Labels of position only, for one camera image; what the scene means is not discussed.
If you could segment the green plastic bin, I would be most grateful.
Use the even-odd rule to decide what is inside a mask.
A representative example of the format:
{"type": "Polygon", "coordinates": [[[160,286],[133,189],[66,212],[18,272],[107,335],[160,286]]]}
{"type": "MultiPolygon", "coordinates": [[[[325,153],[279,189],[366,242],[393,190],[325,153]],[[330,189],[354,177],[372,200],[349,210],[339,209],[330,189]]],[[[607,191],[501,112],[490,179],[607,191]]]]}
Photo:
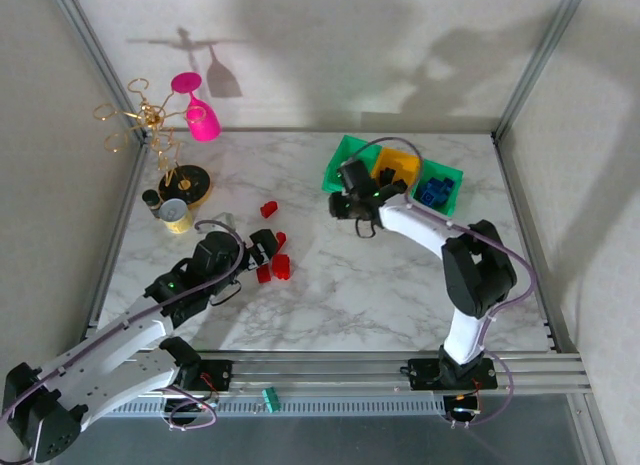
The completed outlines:
{"type": "Polygon", "coordinates": [[[423,190],[424,187],[431,187],[429,184],[429,180],[433,177],[439,180],[450,178],[456,182],[451,195],[450,196],[446,195],[447,196],[446,201],[443,202],[440,207],[434,209],[444,215],[452,216],[456,209],[457,197],[458,197],[460,187],[462,185],[464,172],[456,168],[442,165],[437,162],[424,160],[423,167],[422,167],[422,175],[420,177],[418,185],[413,190],[413,198],[419,203],[421,203],[418,198],[420,192],[423,190]]]}
{"type": "MultiPolygon", "coordinates": [[[[322,190],[324,192],[333,193],[342,190],[342,182],[338,176],[338,168],[366,144],[366,140],[354,136],[344,135],[342,137],[325,169],[322,183],[322,190]]],[[[365,164],[367,171],[371,173],[381,150],[382,147],[380,145],[373,144],[358,153],[356,158],[360,159],[365,164]]]]}

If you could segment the yellow plastic bin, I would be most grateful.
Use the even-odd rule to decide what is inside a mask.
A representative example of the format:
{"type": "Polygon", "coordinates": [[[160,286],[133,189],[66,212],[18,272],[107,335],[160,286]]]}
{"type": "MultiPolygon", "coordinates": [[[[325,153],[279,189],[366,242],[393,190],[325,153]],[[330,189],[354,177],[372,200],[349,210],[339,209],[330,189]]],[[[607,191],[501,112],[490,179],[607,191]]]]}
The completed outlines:
{"type": "Polygon", "coordinates": [[[376,159],[371,171],[371,177],[378,182],[378,174],[381,169],[389,167],[396,170],[394,181],[403,182],[406,186],[412,185],[419,176],[421,162],[416,156],[400,150],[383,147],[376,159]]]}

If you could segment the yellow can silver lid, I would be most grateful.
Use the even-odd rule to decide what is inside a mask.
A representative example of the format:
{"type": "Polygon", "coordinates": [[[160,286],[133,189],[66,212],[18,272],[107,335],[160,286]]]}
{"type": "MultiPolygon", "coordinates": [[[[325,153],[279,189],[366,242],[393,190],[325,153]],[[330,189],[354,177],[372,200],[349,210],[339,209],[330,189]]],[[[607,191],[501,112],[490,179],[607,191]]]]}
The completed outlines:
{"type": "Polygon", "coordinates": [[[188,205],[178,198],[165,201],[161,205],[158,215],[173,234],[185,233],[193,226],[193,217],[188,205]]]}

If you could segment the small black bottle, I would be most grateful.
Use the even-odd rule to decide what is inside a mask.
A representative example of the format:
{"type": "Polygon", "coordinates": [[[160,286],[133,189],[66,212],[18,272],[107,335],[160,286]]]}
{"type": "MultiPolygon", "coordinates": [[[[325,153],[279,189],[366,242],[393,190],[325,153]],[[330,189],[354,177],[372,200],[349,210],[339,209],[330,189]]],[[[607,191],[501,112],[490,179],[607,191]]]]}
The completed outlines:
{"type": "Polygon", "coordinates": [[[159,211],[162,205],[162,200],[158,192],[154,189],[147,189],[142,193],[142,200],[149,209],[150,213],[156,218],[159,218],[159,211]]]}

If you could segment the pink plastic wine glass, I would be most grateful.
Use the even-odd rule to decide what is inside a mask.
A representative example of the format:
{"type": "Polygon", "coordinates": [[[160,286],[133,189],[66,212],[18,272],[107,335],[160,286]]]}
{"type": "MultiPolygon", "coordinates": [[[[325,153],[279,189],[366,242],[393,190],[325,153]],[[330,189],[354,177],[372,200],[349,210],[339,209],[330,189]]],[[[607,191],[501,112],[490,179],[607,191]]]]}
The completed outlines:
{"type": "Polygon", "coordinates": [[[172,79],[171,89],[189,96],[185,120],[192,137],[199,142],[210,142],[218,138],[222,128],[212,107],[195,94],[201,84],[202,78],[198,73],[183,72],[172,79]]]}

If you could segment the aluminium side rail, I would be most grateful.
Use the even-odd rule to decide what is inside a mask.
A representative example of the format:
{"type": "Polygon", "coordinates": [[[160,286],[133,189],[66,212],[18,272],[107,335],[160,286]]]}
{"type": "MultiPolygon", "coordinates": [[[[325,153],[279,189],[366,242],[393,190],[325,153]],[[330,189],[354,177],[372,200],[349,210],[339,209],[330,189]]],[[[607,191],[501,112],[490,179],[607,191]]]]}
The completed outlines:
{"type": "Polygon", "coordinates": [[[499,141],[495,133],[491,135],[491,138],[511,207],[516,216],[520,239],[526,257],[529,259],[529,263],[536,274],[535,295],[540,313],[543,315],[546,328],[549,331],[548,336],[552,343],[551,349],[557,353],[577,353],[578,348],[570,336],[562,308],[549,291],[549,269],[516,166],[510,157],[510,151],[505,141],[499,141]]]}
{"type": "Polygon", "coordinates": [[[102,262],[97,281],[90,295],[90,307],[86,317],[85,330],[82,337],[86,338],[92,334],[99,324],[99,318],[108,293],[111,277],[119,256],[122,241],[126,232],[131,210],[135,202],[136,190],[144,171],[145,161],[148,151],[146,144],[142,143],[136,148],[131,171],[126,176],[126,187],[115,216],[112,233],[107,243],[108,247],[102,262]]]}

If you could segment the aluminium mounting rail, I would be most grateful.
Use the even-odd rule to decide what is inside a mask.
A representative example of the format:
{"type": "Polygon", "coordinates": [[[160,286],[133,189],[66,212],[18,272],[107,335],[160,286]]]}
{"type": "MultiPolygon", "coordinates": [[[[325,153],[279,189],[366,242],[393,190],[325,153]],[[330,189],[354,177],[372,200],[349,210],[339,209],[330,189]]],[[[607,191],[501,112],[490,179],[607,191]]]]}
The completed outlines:
{"type": "MultiPolygon", "coordinates": [[[[89,362],[54,367],[47,385],[68,398],[126,398],[173,385],[179,369],[204,360],[233,362],[229,396],[257,395],[274,387],[278,394],[348,396],[367,393],[431,392],[445,395],[472,391],[413,391],[406,372],[414,358],[437,358],[430,352],[216,352],[184,356],[156,349],[137,353],[115,367],[89,362]]],[[[506,353],[491,358],[497,374],[489,394],[579,393],[591,389],[582,359],[576,354],[506,353]]]]}

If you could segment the aluminium frame post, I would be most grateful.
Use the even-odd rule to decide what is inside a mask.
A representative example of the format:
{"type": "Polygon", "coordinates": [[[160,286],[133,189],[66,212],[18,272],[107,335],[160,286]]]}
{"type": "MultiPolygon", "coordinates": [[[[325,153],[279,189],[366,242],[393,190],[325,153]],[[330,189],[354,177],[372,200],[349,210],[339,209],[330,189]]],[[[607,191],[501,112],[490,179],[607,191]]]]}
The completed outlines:
{"type": "Polygon", "coordinates": [[[133,104],[128,91],[118,78],[79,0],[54,0],[54,2],[78,37],[99,79],[106,86],[109,101],[117,110],[132,112],[133,104]]]}
{"type": "Polygon", "coordinates": [[[551,13],[551,18],[547,21],[542,37],[534,48],[496,127],[491,133],[495,147],[500,146],[513,128],[526,101],[559,45],[582,1],[583,0],[560,0],[559,4],[551,13]]]}

